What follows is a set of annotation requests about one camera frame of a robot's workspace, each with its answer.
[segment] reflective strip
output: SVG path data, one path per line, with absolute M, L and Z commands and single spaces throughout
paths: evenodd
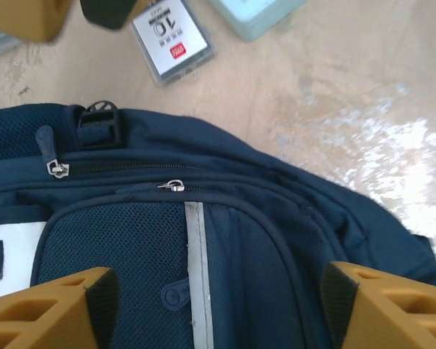
M 205 222 L 201 202 L 185 202 L 187 223 L 187 271 L 195 349 L 213 349 L 213 322 Z
M 45 222 L 0 225 L 4 255 L 0 297 L 29 287 L 37 243 L 44 226 Z

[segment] white label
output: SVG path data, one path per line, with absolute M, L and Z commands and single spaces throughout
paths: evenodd
M 45 222 L 0 225 L 4 261 L 0 297 L 29 287 L 34 256 L 44 226 Z
M 160 75 L 208 46 L 181 0 L 160 1 L 134 27 Z

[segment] black plastic buckle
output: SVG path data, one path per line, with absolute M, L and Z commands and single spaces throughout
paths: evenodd
M 84 150 L 122 147 L 119 110 L 107 100 L 92 104 L 79 118 L 77 134 Z

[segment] zipper pull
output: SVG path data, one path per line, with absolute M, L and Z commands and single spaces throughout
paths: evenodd
M 39 128 L 36 132 L 36 141 L 41 150 L 48 173 L 58 179 L 69 176 L 70 165 L 58 162 L 53 128 L 50 126 Z
M 171 191 L 184 191 L 186 189 L 181 180 L 170 180 L 162 185 L 157 185 L 157 188 L 170 189 Z

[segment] backpack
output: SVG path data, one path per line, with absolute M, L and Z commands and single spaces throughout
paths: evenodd
M 333 348 L 333 261 L 436 286 L 426 238 L 205 121 L 109 102 L 0 110 L 0 296 L 114 268 L 112 348 Z

